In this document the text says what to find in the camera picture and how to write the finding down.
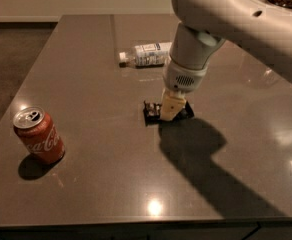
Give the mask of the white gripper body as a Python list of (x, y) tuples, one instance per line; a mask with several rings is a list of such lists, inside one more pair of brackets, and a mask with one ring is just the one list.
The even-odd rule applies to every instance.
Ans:
[(188, 69), (170, 60), (163, 70), (163, 81), (165, 88), (182, 93), (190, 93), (196, 90), (204, 76), (207, 68)]

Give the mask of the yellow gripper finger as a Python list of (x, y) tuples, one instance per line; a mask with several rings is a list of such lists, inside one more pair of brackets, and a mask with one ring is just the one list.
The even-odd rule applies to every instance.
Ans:
[(181, 91), (164, 89), (161, 100), (160, 119), (172, 121), (176, 115), (185, 107), (185, 94)]

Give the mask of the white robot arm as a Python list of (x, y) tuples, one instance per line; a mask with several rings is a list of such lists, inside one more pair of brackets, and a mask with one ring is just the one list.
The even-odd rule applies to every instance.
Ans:
[(172, 0), (179, 19), (164, 69), (160, 119), (173, 120), (228, 40), (292, 84), (292, 11), (258, 0)]

